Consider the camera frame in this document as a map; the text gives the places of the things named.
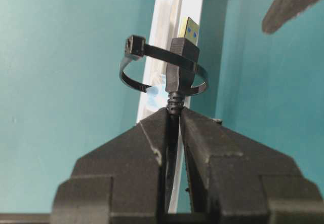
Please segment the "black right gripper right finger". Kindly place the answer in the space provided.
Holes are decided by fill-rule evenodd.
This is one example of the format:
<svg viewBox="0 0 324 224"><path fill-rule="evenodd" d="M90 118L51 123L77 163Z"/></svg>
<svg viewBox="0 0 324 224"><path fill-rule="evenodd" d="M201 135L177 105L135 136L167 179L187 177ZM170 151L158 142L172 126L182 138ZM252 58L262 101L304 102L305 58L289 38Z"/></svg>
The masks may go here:
<svg viewBox="0 0 324 224"><path fill-rule="evenodd" d="M180 117L191 210L211 223L323 223L323 199L290 156L190 109Z"/></svg>

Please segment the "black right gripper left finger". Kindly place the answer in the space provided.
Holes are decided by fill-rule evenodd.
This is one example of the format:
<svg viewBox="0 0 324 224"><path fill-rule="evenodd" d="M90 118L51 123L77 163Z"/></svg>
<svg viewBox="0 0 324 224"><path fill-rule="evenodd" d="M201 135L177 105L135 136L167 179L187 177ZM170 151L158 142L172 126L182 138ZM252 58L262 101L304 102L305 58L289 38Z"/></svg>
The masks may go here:
<svg viewBox="0 0 324 224"><path fill-rule="evenodd" d="M158 223L164 212L165 108L79 158L61 183L51 223Z"/></svg>

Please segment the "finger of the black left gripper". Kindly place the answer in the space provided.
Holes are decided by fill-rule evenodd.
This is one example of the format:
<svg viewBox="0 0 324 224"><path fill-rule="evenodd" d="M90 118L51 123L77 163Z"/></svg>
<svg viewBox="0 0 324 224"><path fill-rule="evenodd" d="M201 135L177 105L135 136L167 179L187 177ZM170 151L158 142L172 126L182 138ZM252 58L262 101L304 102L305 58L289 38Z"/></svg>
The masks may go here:
<svg viewBox="0 0 324 224"><path fill-rule="evenodd" d="M273 0L262 21L262 31L273 34L320 0Z"/></svg>

